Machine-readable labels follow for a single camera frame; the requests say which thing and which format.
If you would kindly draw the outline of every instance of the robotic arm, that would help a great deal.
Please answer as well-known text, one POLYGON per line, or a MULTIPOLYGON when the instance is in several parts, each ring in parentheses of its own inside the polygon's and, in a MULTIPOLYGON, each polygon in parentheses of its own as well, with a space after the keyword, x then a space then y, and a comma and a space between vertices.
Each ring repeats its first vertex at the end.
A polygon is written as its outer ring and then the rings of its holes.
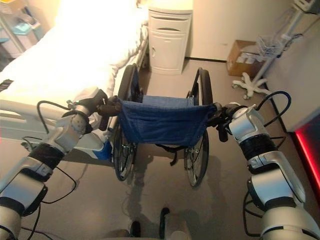
POLYGON ((264 240, 319 240, 320 229, 303 205, 304 188, 285 155, 271 140, 264 120, 255 105, 246 107, 236 103, 221 107, 210 119, 210 126, 219 131, 222 142, 233 135, 247 159, 253 174, 247 181, 253 203, 263 210, 264 240))
POLYGON ((86 89, 70 104, 71 110, 57 121, 55 129, 0 181, 0 239, 17 239, 21 217, 32 214, 45 197, 45 182, 62 158, 93 129, 89 116, 98 112, 102 123, 119 113, 119 105, 97 88, 86 89))
MULTIPOLYGON (((102 116, 100 129, 121 106, 102 91, 92 89, 56 123, 56 128, 31 153, 24 157, 0 182, 0 239, 16 240, 21 217, 32 214, 45 197, 45 182, 62 158, 80 137, 90 133, 89 116, 102 116)), ((305 191, 282 152, 274 145, 255 106, 215 104, 218 111, 209 119, 222 142, 233 134, 253 174, 247 186, 254 204, 265 211, 262 218, 264 240, 320 240, 320 229, 304 210, 305 191)))

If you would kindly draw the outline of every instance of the wheelchair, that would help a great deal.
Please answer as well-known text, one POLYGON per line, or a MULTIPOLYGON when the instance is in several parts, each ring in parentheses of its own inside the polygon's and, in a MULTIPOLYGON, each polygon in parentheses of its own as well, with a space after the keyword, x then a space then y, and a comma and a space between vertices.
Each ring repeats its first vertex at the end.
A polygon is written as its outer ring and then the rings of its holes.
POLYGON ((184 150, 189 183, 194 188, 199 186, 209 159, 207 122, 217 111, 208 71, 197 70, 186 98, 144 95, 135 64, 126 67, 119 89, 121 111, 113 129, 112 153, 117 178, 120 181, 127 178, 135 163, 138 144, 148 143, 174 153, 171 166, 177 163, 177 151, 184 150))

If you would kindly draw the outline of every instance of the drawer handle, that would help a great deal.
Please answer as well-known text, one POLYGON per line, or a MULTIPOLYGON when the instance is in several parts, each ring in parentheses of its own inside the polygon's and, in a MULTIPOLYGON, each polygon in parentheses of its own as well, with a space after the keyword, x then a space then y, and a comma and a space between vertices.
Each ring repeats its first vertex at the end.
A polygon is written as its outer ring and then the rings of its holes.
POLYGON ((155 55, 156 55, 156 50, 155 50, 155 47, 152 46, 152 54, 151 54, 151 56, 154 58, 155 55))
POLYGON ((186 21, 187 18, 173 18, 173 17, 164 17, 164 16, 152 16, 154 19, 160 19, 160 20, 170 20, 170 21, 186 21))
POLYGON ((171 28, 171 27, 160 27, 160 28, 157 28, 157 30, 168 30, 168 31, 180 32, 180 30, 175 29, 175 28, 171 28))

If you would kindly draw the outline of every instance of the hospital bed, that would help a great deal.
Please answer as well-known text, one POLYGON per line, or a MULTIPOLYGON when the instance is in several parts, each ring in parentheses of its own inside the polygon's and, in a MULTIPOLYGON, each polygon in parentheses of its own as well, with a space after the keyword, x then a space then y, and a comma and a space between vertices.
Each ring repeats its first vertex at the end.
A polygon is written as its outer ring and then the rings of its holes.
MULTIPOLYGON (((106 2, 95 1, 96 12, 83 22, 75 22, 84 18, 88 5, 61 1, 56 25, 0 72, 0 83, 13 81, 0 92, 1 138, 43 139, 46 132, 36 109, 39 101, 67 106, 67 100, 73 101, 90 87, 102 89, 109 97, 117 95, 126 66, 136 64, 140 68, 148 46, 148 12, 137 8, 135 1, 106 2)), ((65 112, 49 104, 41 106, 49 130, 65 112)), ((99 130, 99 121, 98 115, 90 119, 95 130, 76 146, 92 158, 97 158, 94 152, 103 150, 108 142, 108 129, 99 130)))

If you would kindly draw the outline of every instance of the cabinet door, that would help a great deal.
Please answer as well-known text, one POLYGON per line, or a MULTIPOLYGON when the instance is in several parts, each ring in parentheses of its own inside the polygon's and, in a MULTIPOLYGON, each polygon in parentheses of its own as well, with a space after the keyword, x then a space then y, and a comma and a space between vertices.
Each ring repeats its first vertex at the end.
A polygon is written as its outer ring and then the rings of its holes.
POLYGON ((185 58, 186 34, 150 31, 150 64, 160 71, 180 71, 185 58))

